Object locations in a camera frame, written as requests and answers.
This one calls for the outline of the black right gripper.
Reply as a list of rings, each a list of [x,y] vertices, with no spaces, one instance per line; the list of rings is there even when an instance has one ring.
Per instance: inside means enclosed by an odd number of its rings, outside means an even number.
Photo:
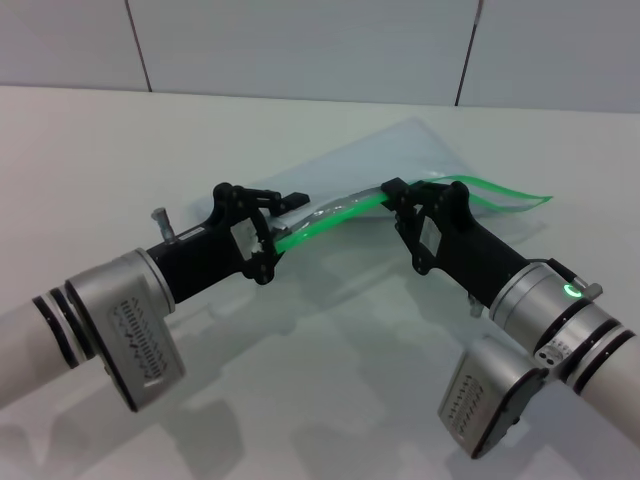
[[[489,306],[528,261],[473,217],[466,185],[405,182],[381,185],[383,204],[395,204],[395,227],[421,275],[444,271]]]

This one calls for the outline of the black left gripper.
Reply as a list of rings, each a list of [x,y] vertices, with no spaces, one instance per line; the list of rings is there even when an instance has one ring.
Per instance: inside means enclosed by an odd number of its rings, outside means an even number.
[[[286,196],[272,190],[248,189],[221,183],[213,189],[210,216],[186,232],[186,239],[161,243],[148,250],[159,267],[176,303],[181,303],[225,278],[241,273],[256,283],[270,283],[284,255],[277,243],[291,234],[284,224],[267,225],[261,210],[287,214],[307,204],[307,195]],[[239,233],[247,220],[256,231],[258,250],[244,254]]]

